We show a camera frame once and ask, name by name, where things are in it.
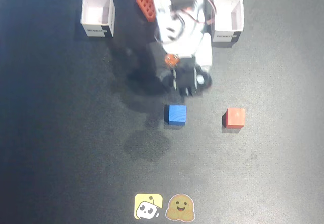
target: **cardboard box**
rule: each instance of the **cardboard box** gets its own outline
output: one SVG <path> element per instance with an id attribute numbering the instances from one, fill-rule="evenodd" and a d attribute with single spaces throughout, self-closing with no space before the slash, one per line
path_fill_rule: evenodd
<path id="1" fill-rule="evenodd" d="M 113 37 L 113 0 L 82 0 L 81 24 L 88 37 Z"/>
<path id="2" fill-rule="evenodd" d="M 213 42 L 236 43 L 244 26 L 243 0 L 214 0 L 214 4 Z"/>

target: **emoji sticker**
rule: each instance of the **emoji sticker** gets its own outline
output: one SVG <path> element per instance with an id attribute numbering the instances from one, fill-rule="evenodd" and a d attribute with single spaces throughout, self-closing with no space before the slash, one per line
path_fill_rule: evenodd
<path id="1" fill-rule="evenodd" d="M 178 194 L 173 196 L 166 210 L 166 218 L 169 220 L 180 220 L 182 222 L 191 222 L 194 220 L 193 200 L 185 195 Z"/>
<path id="2" fill-rule="evenodd" d="M 135 219 L 150 220 L 159 217 L 162 202 L 162 195 L 159 194 L 137 194 L 134 206 Z"/>

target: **cable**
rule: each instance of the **cable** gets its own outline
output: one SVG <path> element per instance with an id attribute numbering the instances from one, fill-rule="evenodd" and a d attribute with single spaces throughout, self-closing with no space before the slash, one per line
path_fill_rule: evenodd
<path id="1" fill-rule="evenodd" d="M 171 44 L 171 43 L 177 41 L 177 40 L 181 37 L 181 35 L 182 35 L 183 32 L 184 32 L 184 28 L 185 28 L 186 24 L 185 24 L 183 18 L 182 18 L 178 13 L 176 13 L 176 17 L 178 17 L 179 20 L 180 20 L 180 22 L 181 22 L 181 30 L 180 30 L 179 34 L 178 34 L 178 35 L 177 35 L 173 40 L 171 40 L 170 42 L 163 42 L 163 41 L 159 40 L 159 39 L 156 37 L 157 32 L 159 32 L 159 27 L 156 27 L 155 32 L 154 32 L 154 39 L 155 39 L 158 43 L 160 43 L 160 44 L 162 44 L 162 45 Z"/>
<path id="2" fill-rule="evenodd" d="M 214 11 L 214 16 L 213 14 L 211 15 L 211 18 L 209 20 L 206 21 L 207 25 L 211 25 L 215 22 L 215 14 L 216 14 L 216 6 L 215 4 L 212 2 L 212 0 L 207 0 L 209 2 L 209 4 L 212 6 L 213 11 Z M 181 10 L 183 13 L 187 14 L 191 19 L 193 19 L 195 22 L 197 23 L 205 23 L 202 21 L 198 21 L 198 19 L 195 19 L 190 13 L 188 13 L 186 10 Z"/>

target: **panda face logo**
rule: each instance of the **panda face logo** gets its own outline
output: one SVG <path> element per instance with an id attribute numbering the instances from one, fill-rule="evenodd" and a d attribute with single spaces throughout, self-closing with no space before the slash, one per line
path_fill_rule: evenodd
<path id="1" fill-rule="evenodd" d="M 149 203 L 147 201 L 143 201 L 137 208 L 136 215 L 139 219 L 153 219 L 159 216 L 159 207 Z"/>

